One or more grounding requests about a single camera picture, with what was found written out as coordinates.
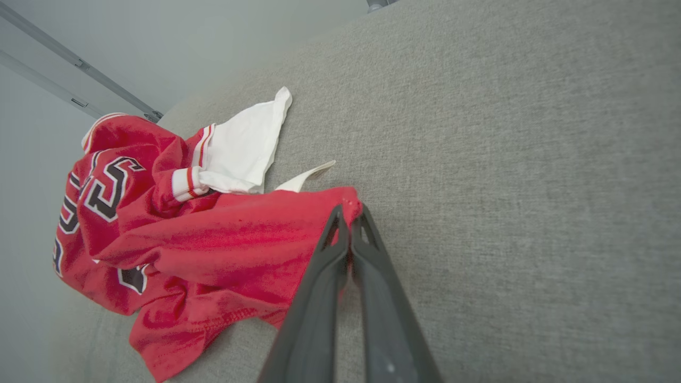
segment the white cloth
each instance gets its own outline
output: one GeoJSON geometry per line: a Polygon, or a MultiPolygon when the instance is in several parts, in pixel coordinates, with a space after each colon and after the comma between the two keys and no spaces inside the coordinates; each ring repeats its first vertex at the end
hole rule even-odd
{"type": "MultiPolygon", "coordinates": [[[[279,131],[292,101],[291,92],[283,87],[273,101],[253,105],[216,125],[215,131],[206,136],[204,169],[198,174],[200,184],[221,193],[264,193],[265,173],[274,162],[279,131]]],[[[305,180],[318,177],[335,163],[299,174],[277,190],[299,192],[305,180]]]]}

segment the jersey lettering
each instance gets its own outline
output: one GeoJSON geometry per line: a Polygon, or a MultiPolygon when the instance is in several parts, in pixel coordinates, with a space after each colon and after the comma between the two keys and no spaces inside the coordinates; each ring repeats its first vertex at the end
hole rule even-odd
{"type": "Polygon", "coordinates": [[[59,215],[59,228],[64,234],[73,234],[78,230],[78,214],[76,214],[76,203],[71,201],[71,198],[64,196],[64,203],[61,205],[62,210],[66,211],[67,215],[59,215]]]}
{"type": "Polygon", "coordinates": [[[142,295],[146,289],[146,274],[144,269],[147,265],[137,266],[130,270],[118,270],[118,282],[142,295]]]}
{"type": "Polygon", "coordinates": [[[59,239],[54,239],[54,249],[52,250],[52,261],[54,262],[54,271],[59,277],[61,277],[61,256],[63,248],[61,247],[61,242],[59,239]]]}
{"type": "MultiPolygon", "coordinates": [[[[74,187],[77,193],[76,199],[80,199],[82,196],[81,192],[86,190],[92,183],[90,191],[85,198],[85,206],[107,222],[113,222],[118,217],[116,208],[125,194],[129,172],[139,172],[145,169],[134,158],[118,157],[104,167],[104,174],[110,179],[110,185],[107,187],[104,182],[93,176],[100,154],[101,151],[93,154],[90,174],[85,181],[81,183],[78,176],[72,172],[69,174],[67,187],[74,187]]],[[[68,194],[69,191],[67,190],[67,195],[64,196],[64,203],[62,204],[62,212],[59,215],[59,230],[67,235],[77,232],[80,226],[78,223],[77,202],[69,198],[68,194]]],[[[64,247],[59,240],[59,235],[57,235],[54,239],[52,261],[54,262],[54,271],[59,277],[62,277],[61,261],[63,258],[64,247]]],[[[118,282],[122,286],[141,295],[146,289],[147,276],[144,273],[146,266],[137,266],[129,270],[118,269],[118,282]]]]}
{"type": "Polygon", "coordinates": [[[125,194],[129,170],[139,172],[144,168],[134,158],[118,157],[104,167],[104,174],[112,182],[109,188],[99,179],[87,180],[87,183],[92,182],[92,187],[85,206],[107,222],[115,221],[118,218],[116,208],[125,194]]]}

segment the white fabric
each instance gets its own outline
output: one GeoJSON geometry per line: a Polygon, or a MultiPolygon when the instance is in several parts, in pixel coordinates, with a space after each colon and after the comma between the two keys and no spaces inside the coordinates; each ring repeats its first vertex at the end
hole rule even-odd
{"type": "Polygon", "coordinates": [[[263,193],[265,172],[274,162],[279,130],[293,97],[286,87],[263,102],[216,125],[204,153],[201,184],[221,193],[263,193]]]}
{"type": "Polygon", "coordinates": [[[326,171],[329,170],[329,168],[331,168],[335,164],[336,161],[334,160],[327,162],[324,165],[320,165],[314,169],[310,169],[305,173],[299,174],[294,178],[282,183],[275,190],[288,190],[290,192],[298,193],[302,189],[302,184],[304,184],[305,181],[307,181],[308,179],[319,178],[322,174],[326,173],[326,171]]]}
{"type": "Polygon", "coordinates": [[[175,170],[172,173],[172,195],[177,201],[188,201],[208,193],[208,186],[201,185],[199,182],[200,171],[200,167],[192,166],[191,168],[175,170]]]}

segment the couch cushion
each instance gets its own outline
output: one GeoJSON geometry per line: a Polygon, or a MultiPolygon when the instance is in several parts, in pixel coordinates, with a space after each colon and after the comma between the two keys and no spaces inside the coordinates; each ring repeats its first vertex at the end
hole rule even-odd
{"type": "MultiPolygon", "coordinates": [[[[174,107],[185,137],[294,95],[269,189],[371,207],[448,382],[681,379],[677,1],[403,0],[174,107]]],[[[356,289],[338,381],[363,375],[356,289]]],[[[173,381],[253,382],[235,325],[173,381]]]]}

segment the striped sleeve cuff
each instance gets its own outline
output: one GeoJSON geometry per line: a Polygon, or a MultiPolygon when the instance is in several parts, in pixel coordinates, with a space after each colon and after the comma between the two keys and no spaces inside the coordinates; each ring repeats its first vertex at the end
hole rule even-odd
{"type": "Polygon", "coordinates": [[[178,202],[188,201],[208,192],[210,188],[199,182],[200,170],[200,166],[193,166],[172,173],[172,195],[178,202]]]}

